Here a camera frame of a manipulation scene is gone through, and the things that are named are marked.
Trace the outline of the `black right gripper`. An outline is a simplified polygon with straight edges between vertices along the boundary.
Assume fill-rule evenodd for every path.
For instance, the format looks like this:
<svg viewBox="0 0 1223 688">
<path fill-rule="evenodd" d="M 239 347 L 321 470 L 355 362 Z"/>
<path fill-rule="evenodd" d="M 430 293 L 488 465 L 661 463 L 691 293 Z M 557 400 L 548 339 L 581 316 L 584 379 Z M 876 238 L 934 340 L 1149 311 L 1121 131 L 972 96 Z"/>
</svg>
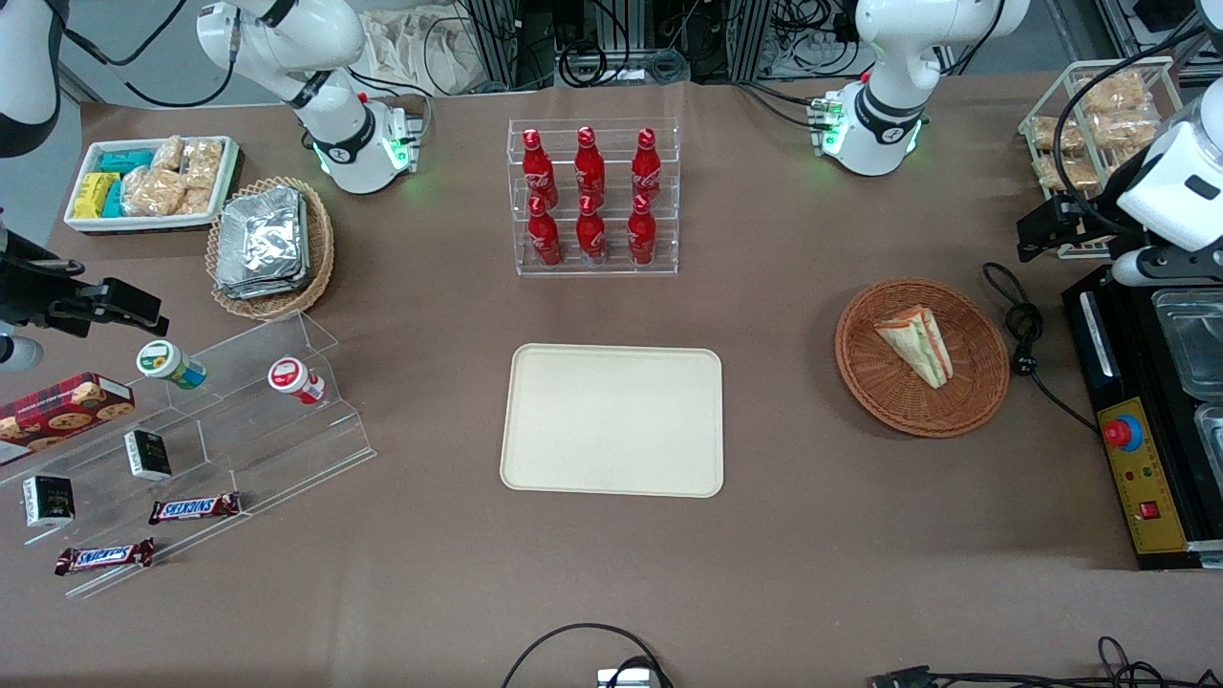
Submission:
<svg viewBox="0 0 1223 688">
<path fill-rule="evenodd" d="M 1 317 L 13 328 L 40 328 L 87 339 L 92 323 L 117 323 L 165 339 L 169 318 L 161 317 L 161 299 L 117 277 L 100 282 L 100 309 L 89 295 L 89 284 L 77 277 L 83 263 L 61 260 L 57 254 L 2 230 Z"/>
</svg>

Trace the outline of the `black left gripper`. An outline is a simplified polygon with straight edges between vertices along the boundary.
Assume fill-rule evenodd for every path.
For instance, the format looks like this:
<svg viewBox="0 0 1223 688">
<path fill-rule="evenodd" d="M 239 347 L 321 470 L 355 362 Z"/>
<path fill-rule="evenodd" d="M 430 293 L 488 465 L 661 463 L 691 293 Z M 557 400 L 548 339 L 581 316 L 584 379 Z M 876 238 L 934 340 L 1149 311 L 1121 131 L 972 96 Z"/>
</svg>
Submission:
<svg viewBox="0 0 1223 688">
<path fill-rule="evenodd" d="M 1079 204 L 1070 193 L 1053 192 L 1018 220 L 1018 260 L 1033 262 L 1041 253 L 1075 247 L 1076 260 L 1109 260 L 1109 247 L 1148 247 L 1148 232 L 1123 211 L 1120 192 L 1106 191 Z"/>
</svg>

